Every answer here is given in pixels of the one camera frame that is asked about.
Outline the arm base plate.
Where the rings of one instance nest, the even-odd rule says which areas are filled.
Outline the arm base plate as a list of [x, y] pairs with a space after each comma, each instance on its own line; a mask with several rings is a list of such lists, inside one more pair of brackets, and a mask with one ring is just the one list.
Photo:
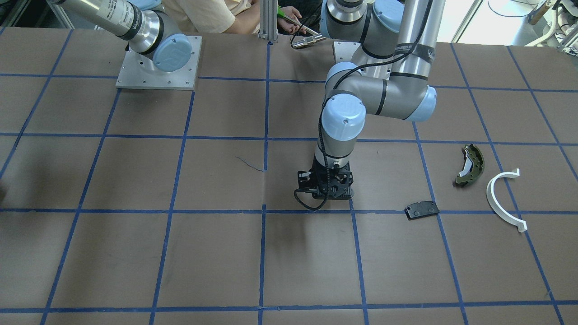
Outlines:
[[188, 36], [192, 50], [188, 62], [172, 72], [159, 70], [153, 61], [129, 49], [118, 74], [116, 87], [132, 90], [194, 90], [203, 37]]
[[[334, 42], [335, 63], [352, 62], [355, 66], [385, 62], [387, 59], [374, 58], [365, 53], [358, 42]], [[381, 78], [388, 80], [391, 73], [392, 64], [382, 66], [372, 66], [359, 70], [362, 76]]]

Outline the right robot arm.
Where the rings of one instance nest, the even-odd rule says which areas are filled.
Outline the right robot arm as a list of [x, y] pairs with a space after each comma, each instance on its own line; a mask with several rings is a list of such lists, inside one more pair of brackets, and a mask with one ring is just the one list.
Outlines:
[[160, 0], [52, 0], [127, 41], [158, 70], [173, 72], [190, 60], [192, 45]]

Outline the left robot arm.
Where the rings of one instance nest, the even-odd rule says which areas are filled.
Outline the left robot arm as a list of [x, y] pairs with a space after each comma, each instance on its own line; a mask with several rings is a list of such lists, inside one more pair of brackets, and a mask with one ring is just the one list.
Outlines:
[[327, 74], [312, 168], [298, 172], [298, 193], [317, 200], [353, 197], [350, 156], [367, 115], [424, 121], [436, 106], [428, 76], [443, 0], [326, 0], [322, 35], [355, 42], [349, 61]]

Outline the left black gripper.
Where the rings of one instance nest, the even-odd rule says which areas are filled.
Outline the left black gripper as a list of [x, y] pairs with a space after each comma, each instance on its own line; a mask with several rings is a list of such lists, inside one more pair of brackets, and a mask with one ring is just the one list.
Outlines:
[[317, 200], [349, 200], [354, 196], [351, 187], [353, 174], [350, 169], [349, 157], [339, 159], [327, 156], [327, 164], [323, 156], [312, 159], [309, 171], [298, 171], [298, 193], [309, 193]]

